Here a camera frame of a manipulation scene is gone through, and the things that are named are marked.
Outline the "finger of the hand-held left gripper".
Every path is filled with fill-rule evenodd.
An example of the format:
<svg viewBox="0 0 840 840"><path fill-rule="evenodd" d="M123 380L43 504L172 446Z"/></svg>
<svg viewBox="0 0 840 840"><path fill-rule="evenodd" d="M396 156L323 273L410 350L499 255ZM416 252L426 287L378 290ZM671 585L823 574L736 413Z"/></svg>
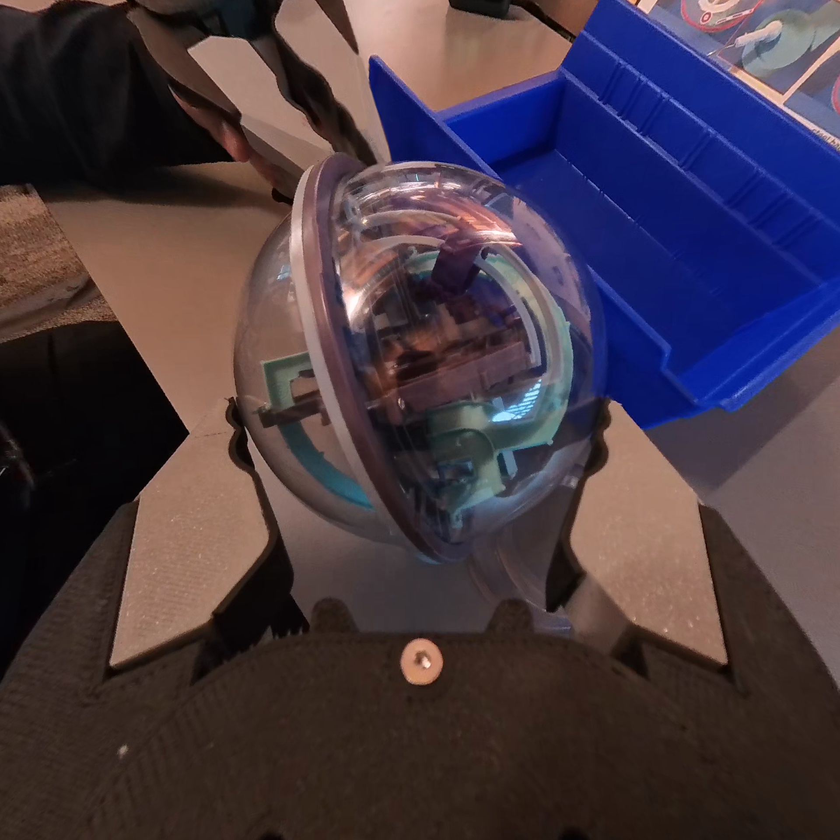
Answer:
<svg viewBox="0 0 840 840"><path fill-rule="evenodd" d="M249 141L275 165L332 152L382 163L382 121L345 2L250 2L250 44L275 76L272 115L249 117Z"/></svg>
<svg viewBox="0 0 840 840"><path fill-rule="evenodd" d="M276 167L280 194L295 193L307 171L333 149L304 111L288 100L284 80L275 73L279 65L265 63L258 49L242 38L212 36L190 48L190 54L214 85L177 86L167 78L181 109L214 141L207 131L213 118L240 129Z"/></svg>

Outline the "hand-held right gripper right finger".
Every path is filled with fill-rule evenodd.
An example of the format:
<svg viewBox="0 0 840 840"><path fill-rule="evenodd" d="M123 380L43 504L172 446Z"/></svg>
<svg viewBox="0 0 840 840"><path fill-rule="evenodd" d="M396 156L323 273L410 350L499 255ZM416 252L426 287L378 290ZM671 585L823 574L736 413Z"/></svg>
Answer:
<svg viewBox="0 0 840 840"><path fill-rule="evenodd" d="M700 501L623 406L605 401L553 556L572 638L621 657L651 643L728 663Z"/></svg>

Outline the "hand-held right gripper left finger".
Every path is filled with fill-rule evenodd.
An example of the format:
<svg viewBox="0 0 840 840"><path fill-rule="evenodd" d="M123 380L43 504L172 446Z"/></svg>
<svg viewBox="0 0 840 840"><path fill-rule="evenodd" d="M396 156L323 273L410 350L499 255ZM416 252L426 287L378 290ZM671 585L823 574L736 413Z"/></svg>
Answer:
<svg viewBox="0 0 840 840"><path fill-rule="evenodd" d="M198 640L254 646L289 597L289 559L235 401L218 402L138 499L109 664Z"/></svg>

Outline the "clear plastic maze ball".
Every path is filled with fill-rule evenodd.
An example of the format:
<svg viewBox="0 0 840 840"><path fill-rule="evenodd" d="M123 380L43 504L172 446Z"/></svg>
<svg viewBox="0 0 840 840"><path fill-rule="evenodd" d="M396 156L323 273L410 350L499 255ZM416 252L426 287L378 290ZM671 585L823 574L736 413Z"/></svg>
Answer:
<svg viewBox="0 0 840 840"><path fill-rule="evenodd" d="M437 564L583 465L605 379L601 299L561 231L429 161L309 167L234 347L238 410L289 492Z"/></svg>

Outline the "person's left hand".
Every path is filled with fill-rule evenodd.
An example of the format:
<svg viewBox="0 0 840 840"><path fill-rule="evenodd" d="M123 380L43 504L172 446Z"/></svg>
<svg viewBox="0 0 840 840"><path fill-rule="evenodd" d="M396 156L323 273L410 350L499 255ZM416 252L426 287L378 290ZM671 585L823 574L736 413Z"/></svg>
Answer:
<svg viewBox="0 0 840 840"><path fill-rule="evenodd" d="M270 184L273 192L280 194L277 168L250 145L241 130L225 119L213 118L211 123L213 127L206 130L212 134L215 141L225 149L233 161L249 164Z"/></svg>

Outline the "blue plastic bin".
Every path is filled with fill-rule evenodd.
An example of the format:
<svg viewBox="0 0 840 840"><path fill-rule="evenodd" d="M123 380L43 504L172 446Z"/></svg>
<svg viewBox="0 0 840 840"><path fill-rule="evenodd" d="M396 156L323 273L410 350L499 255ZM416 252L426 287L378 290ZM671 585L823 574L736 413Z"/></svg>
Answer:
<svg viewBox="0 0 840 840"><path fill-rule="evenodd" d="M629 3L554 72L444 111L370 76L395 161L484 172L568 235L641 428L738 410L838 327L838 153Z"/></svg>

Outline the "printed instruction sheet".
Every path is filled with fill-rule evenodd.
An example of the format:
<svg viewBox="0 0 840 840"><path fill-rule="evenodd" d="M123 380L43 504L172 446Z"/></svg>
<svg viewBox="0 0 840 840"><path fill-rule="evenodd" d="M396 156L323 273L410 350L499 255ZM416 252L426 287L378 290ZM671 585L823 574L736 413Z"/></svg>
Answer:
<svg viewBox="0 0 840 840"><path fill-rule="evenodd" d="M838 151L838 1L634 4Z"/></svg>

